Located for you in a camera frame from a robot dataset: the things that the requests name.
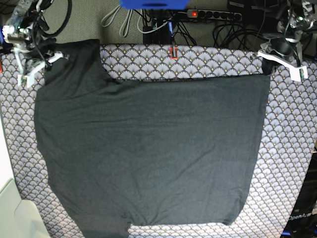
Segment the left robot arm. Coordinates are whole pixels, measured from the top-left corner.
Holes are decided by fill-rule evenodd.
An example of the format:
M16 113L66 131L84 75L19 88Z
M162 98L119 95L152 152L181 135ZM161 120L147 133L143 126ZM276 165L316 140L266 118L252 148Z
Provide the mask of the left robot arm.
M276 29L262 33L266 42L254 57L262 58L262 72L270 75L278 66L289 70L292 81L308 78L307 66L303 65L303 33L317 31L315 0L279 0L275 7L262 6L264 13L273 13Z

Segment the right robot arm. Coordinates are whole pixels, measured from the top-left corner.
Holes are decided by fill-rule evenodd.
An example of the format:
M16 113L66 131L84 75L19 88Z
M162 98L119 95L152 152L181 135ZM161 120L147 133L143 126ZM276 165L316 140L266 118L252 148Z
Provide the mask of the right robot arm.
M56 37L65 29L72 12L72 1L67 2L67 11L62 25L48 33L49 26L43 18L52 0L21 0L11 17L0 27L0 51L13 53L18 65L17 84L28 88L35 84L39 71L51 70L59 59L69 55L56 50Z

